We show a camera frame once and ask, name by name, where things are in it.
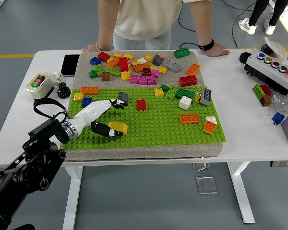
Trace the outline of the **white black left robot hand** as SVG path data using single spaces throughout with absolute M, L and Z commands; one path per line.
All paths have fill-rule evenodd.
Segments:
M 94 133 L 105 137 L 123 136 L 123 132 L 116 131 L 109 126 L 96 121 L 112 106 L 123 109 L 125 106 L 128 106 L 128 104 L 118 99 L 91 102 L 77 113 L 74 118 L 66 119 L 62 125 L 70 138 L 77 138 L 84 127 L 88 126 L 91 127 L 91 130 Z

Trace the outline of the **person's right hand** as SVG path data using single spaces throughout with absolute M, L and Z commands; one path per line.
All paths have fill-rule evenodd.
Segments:
M 89 44 L 87 47 L 81 49 L 82 52 L 97 52 L 96 44 Z

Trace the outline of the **person's left hand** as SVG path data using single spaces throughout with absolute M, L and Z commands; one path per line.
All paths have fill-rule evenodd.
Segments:
M 228 55 L 230 51 L 227 50 L 223 45 L 219 43 L 215 43 L 211 49 L 207 51 L 201 50 L 201 53 L 208 57 L 220 57 L 220 56 Z

